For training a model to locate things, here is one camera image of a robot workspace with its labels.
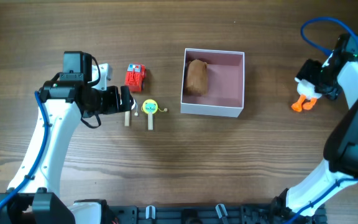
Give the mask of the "red toy fire truck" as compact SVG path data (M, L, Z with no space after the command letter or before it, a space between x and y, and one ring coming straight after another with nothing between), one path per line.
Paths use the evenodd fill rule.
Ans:
M127 67L125 86L129 87L131 92L141 92L144 89L144 79L146 78L145 65L130 63Z

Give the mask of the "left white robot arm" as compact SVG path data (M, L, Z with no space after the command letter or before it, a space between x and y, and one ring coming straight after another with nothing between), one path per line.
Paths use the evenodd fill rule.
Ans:
M47 81L34 93L39 117L21 168L0 193L0 223L111 223L105 200L59 198L63 163L74 130L92 116L130 111L127 86L95 89L81 81Z

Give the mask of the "brown plush toy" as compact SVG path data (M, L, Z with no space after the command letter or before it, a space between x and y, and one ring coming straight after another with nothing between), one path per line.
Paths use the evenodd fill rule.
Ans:
M208 64L193 60L188 64L184 81L184 92L187 95L201 96L208 92Z

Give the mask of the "white plush duck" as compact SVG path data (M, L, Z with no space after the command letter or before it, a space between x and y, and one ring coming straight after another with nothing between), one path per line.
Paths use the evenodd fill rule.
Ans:
M293 111L301 112L303 110L311 110L316 104L317 100L322 97L321 93L315 91L315 86L309 81L299 78L295 78L297 82L297 92L300 95L297 102L292 104Z

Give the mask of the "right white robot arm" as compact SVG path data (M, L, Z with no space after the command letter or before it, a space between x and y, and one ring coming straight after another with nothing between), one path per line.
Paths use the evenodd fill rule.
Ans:
M341 190L358 184L358 35L341 34L324 63L308 59L295 77L294 111L310 110L322 96L346 97L349 111L329 135L323 160L299 184L275 197L270 214L286 223L304 223Z

